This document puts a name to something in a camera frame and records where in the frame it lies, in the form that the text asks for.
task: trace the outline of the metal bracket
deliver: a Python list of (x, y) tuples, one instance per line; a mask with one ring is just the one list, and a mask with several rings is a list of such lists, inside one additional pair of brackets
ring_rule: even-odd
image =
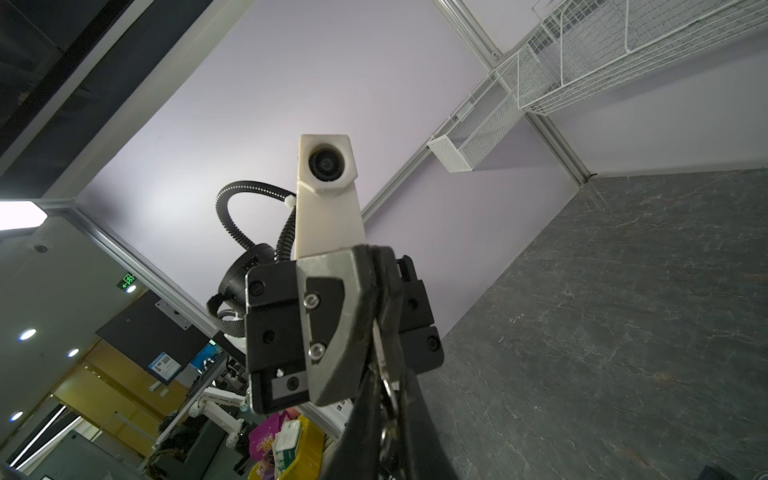
[(180, 326), (182, 330), (189, 329), (189, 327), (192, 326), (190, 321), (184, 318), (184, 315), (179, 313), (179, 311), (176, 310), (173, 305), (166, 302), (165, 300), (160, 300), (154, 305), (160, 309), (162, 313), (165, 313), (168, 318), (172, 319), (178, 326)]

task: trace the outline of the gray marble surface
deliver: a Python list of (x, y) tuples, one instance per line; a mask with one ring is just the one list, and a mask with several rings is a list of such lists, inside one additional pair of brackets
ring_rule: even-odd
[(590, 181), (444, 345), (420, 378), (461, 478), (752, 480), (768, 170)]

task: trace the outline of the label sticker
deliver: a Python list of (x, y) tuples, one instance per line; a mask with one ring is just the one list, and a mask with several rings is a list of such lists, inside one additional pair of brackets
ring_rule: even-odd
[(179, 371), (181, 364), (172, 359), (167, 353), (162, 352), (149, 364), (149, 368), (153, 369), (163, 380), (170, 380)]

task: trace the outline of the lavender wall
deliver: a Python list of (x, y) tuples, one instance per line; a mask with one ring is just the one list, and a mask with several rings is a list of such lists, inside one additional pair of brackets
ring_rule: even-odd
[[(223, 186), (293, 190), (300, 135), (348, 134), (365, 205), (484, 76), (428, 0), (256, 2), (78, 199), (204, 304), (243, 252)], [(289, 213), (246, 194), (230, 212), (272, 244)]]
[(768, 166), (768, 34), (751, 35), (553, 113), (601, 176)]
[(444, 336), (576, 191), (522, 121), (474, 172), (449, 174), (427, 158), (366, 231), (413, 258)]

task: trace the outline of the wall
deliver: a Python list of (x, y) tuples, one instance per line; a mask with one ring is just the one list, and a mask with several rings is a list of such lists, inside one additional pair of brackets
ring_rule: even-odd
[[(76, 368), (53, 394), (62, 403), (83, 415), (83, 418), (94, 425), (103, 426), (104, 430), (136, 452), (144, 456), (151, 453), (158, 434), (157, 427), (162, 418), (158, 418), (155, 412), (143, 408), (123, 395), (123, 392), (102, 381), (88, 366)], [(122, 415), (147, 435), (113, 416), (115, 413)]]
[[(365, 205), (484, 76), (428, 0), (256, 2), (78, 199), (204, 304), (243, 252), (222, 187), (293, 190), (300, 135), (341, 133)], [(289, 213), (253, 195), (230, 211), (271, 244)]]
[(420, 377), (459, 478), (767, 469), (767, 200), (768, 170), (590, 181)]
[(551, 115), (600, 175), (768, 166), (768, 34), (695, 55)]
[(96, 369), (102, 378), (109, 378), (110, 384), (124, 395), (146, 405), (161, 418), (177, 410), (187, 398), (189, 388), (175, 380), (168, 386), (160, 385), (154, 392), (150, 391), (149, 387), (157, 380), (104, 340), (100, 340), (81, 363)]
[(445, 335), (576, 190), (522, 121), (474, 172), (450, 174), (428, 157), (366, 233), (413, 258)]

